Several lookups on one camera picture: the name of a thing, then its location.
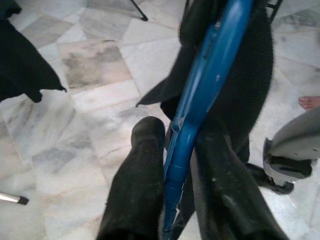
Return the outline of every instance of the marble floor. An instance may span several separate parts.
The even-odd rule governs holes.
[[[0,103],[0,191],[28,205],[0,202],[2,240],[94,240],[113,176],[145,116],[135,108],[164,78],[179,49],[183,0],[17,0],[10,19],[50,63],[68,92],[43,90]],[[284,0],[272,25],[272,88],[251,133],[250,161],[262,164],[265,137],[304,111],[298,97],[320,95],[320,2]],[[262,189],[291,240],[320,240],[320,167],[289,196]],[[193,216],[181,240],[200,239]]]

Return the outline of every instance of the gray plastic object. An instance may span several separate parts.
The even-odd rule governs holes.
[[[281,128],[274,136],[268,153],[292,160],[320,158],[320,107]]]

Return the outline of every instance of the person's leg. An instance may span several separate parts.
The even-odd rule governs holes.
[[[306,111],[320,107],[320,96],[303,96],[299,98],[299,104]]]

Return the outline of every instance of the bare foot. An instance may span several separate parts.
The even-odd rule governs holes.
[[[299,98],[299,104],[306,111],[320,107],[320,96],[303,96]]]

